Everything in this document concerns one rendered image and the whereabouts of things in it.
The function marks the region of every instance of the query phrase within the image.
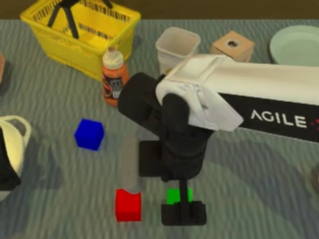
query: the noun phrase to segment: red cube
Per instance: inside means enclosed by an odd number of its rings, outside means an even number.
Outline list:
[[[142,195],[117,189],[115,195],[115,216],[118,222],[140,222],[142,218]]]

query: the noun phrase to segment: bottle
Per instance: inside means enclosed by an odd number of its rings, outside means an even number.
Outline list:
[[[103,56],[103,98],[106,103],[117,107],[123,86],[129,80],[124,57],[114,47],[109,47]]]

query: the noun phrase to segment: white lettering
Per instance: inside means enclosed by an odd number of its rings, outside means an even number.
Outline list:
[[[300,128],[307,128],[306,117],[295,116],[296,126]]]
[[[263,118],[261,118],[261,116],[257,113],[257,111],[253,110],[253,113],[251,115],[251,119],[254,119],[255,117],[257,117],[259,120],[263,121]]]
[[[307,120],[304,116],[294,116],[294,120],[292,122],[287,120],[287,116],[285,114],[280,113],[271,113],[269,111],[264,111],[259,114],[256,110],[253,110],[251,114],[251,119],[259,119],[260,121],[266,122],[276,122],[278,124],[284,124],[288,126],[296,126],[299,128],[307,128]]]
[[[262,112],[261,116],[267,122],[274,122],[274,120],[275,120],[275,118],[273,117],[273,115],[269,111]]]

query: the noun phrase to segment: green cube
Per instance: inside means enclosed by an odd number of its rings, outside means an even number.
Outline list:
[[[190,188],[187,190],[187,195],[188,195],[188,201],[192,201],[192,191]],[[180,194],[179,194],[179,188],[171,188],[167,190],[167,199],[166,203],[168,205],[173,205],[174,203],[179,203],[180,202]]]

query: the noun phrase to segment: black basket handle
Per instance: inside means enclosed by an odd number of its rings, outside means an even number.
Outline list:
[[[62,8],[64,10],[66,19],[67,19],[67,21],[69,23],[69,26],[70,26],[70,29],[71,29],[71,32],[72,32],[72,36],[74,38],[78,39],[79,38],[79,33],[78,33],[77,28],[76,28],[76,24],[75,24],[75,21],[74,21],[72,12],[71,12],[71,7],[73,7],[79,1],[80,0],[62,0],[62,2],[58,3],[53,9],[52,15],[51,15],[51,17],[49,19],[49,22],[48,22],[48,26],[49,27],[53,26],[53,24],[55,22],[55,19],[56,19],[58,13],[59,13],[59,10]],[[113,8],[113,6],[112,6],[112,4],[110,3],[109,0],[103,0],[103,2],[109,9]]]

